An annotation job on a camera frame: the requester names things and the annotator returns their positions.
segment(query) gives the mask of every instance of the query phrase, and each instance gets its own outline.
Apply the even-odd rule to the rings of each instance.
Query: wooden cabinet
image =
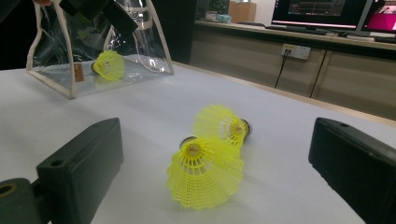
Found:
[[[235,3],[230,1],[228,15],[231,16],[233,23],[254,21],[254,17],[256,16],[256,4],[248,2]]]
[[[394,45],[248,29],[234,24],[196,25],[191,65],[396,120]],[[307,60],[288,58],[282,65],[280,52],[290,41],[311,48]],[[311,46],[310,42],[319,44]]]

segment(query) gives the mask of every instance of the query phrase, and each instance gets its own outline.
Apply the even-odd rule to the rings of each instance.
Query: yellow shuttlecock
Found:
[[[228,155],[228,147],[216,139],[187,138],[166,171],[173,199],[194,209],[226,202],[238,189],[244,165]]]
[[[244,119],[238,118],[235,113],[223,105],[210,105],[203,108],[196,116],[192,133],[199,137],[216,137],[237,148],[252,132],[252,126]]]
[[[125,63],[116,51],[108,49],[99,54],[96,62],[91,65],[92,71],[108,81],[117,81],[125,73]]]

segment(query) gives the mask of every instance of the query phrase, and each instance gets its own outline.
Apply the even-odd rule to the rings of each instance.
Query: monitor screen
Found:
[[[276,0],[272,24],[355,30],[363,0]]]
[[[396,34],[396,0],[374,0],[362,30]]]

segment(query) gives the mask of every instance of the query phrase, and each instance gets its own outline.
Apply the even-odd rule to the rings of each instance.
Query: table surface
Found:
[[[396,147],[394,122],[189,67],[175,71],[75,100],[24,70],[0,72],[0,180],[34,181],[51,153],[93,123],[118,117],[125,162],[92,224],[363,223],[308,162],[315,119],[343,121]],[[241,154],[245,176],[227,203],[183,209],[165,171],[195,115],[212,104],[253,124]]]
[[[244,24],[236,24],[236,23],[227,24],[227,23],[207,22],[207,21],[196,21],[195,24],[234,29],[234,30],[250,31],[254,33],[263,33],[268,35],[283,35],[283,36],[299,37],[303,39],[328,41],[332,43],[347,44],[347,45],[354,45],[354,46],[361,46],[361,47],[368,47],[375,49],[396,50],[396,45],[375,42],[373,37],[359,37],[359,36],[349,35],[347,38],[345,38],[345,37],[339,37],[336,34],[332,34],[332,33],[328,33],[327,35],[310,35],[310,34],[303,34],[296,32],[269,30],[260,26],[252,26],[252,25],[244,25]]]

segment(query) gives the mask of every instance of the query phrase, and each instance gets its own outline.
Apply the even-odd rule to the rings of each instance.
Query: clear plastic bag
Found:
[[[37,35],[26,64],[29,74],[56,91],[76,98],[173,74],[150,0],[117,0],[138,25],[132,35],[122,35],[102,14],[90,21],[79,14],[70,16],[59,3],[53,0],[48,7],[35,5]],[[105,51],[121,56],[125,69],[120,78],[108,80],[92,69],[93,63],[115,64],[112,57],[98,59]]]

